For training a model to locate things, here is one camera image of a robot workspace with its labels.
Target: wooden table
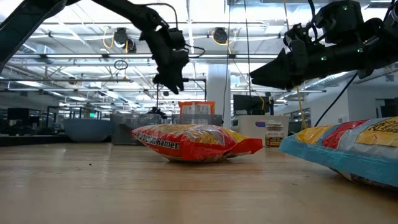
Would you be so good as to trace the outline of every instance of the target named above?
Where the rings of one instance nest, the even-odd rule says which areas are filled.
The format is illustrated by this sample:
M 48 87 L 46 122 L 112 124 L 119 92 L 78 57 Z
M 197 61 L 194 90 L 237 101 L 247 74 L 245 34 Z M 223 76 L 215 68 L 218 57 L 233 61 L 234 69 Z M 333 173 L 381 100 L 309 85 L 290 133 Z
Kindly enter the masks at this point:
M 398 196 L 277 151 L 182 164 L 146 147 L 4 147 L 0 223 L 398 223 Z

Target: pillar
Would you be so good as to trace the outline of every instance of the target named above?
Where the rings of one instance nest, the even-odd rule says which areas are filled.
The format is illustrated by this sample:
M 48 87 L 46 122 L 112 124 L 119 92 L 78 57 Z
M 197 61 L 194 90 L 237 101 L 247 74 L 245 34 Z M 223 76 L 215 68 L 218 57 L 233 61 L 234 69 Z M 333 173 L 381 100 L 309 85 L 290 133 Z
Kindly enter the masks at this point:
M 216 103 L 215 114 L 223 115 L 224 128 L 231 127 L 231 72 L 226 64 L 208 66 L 207 100 Z

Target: plastic bag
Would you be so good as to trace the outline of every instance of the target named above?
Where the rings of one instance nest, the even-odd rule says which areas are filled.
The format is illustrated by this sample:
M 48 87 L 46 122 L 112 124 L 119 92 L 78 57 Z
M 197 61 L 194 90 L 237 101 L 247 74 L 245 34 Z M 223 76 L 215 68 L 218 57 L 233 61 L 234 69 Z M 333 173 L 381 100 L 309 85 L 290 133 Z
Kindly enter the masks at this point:
M 398 190 L 398 117 L 308 128 L 279 149 L 354 182 Z
M 249 139 L 213 125 L 157 124 L 137 128 L 132 134 L 171 161 L 222 161 L 262 148 L 261 139 Z
M 214 114 L 215 102 L 212 101 L 189 101 L 179 102 L 181 114 Z

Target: glass jar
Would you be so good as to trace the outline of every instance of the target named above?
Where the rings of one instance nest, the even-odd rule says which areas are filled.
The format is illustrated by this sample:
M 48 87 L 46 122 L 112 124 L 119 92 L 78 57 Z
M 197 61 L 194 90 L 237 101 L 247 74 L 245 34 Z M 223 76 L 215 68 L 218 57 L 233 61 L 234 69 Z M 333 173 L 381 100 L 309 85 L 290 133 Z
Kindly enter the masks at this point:
M 266 121 L 266 148 L 279 147 L 284 138 L 284 127 L 281 122 Z

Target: orange package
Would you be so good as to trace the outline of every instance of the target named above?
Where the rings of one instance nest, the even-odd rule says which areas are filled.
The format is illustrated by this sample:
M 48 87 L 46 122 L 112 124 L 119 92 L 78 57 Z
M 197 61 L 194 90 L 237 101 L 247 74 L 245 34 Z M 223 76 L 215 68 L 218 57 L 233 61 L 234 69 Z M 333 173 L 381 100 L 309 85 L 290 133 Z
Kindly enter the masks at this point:
M 216 162 L 262 149 L 261 139 L 213 125 L 156 124 L 137 128 L 132 135 L 171 161 Z
M 179 102 L 180 114 L 214 114 L 216 103 L 213 101 Z

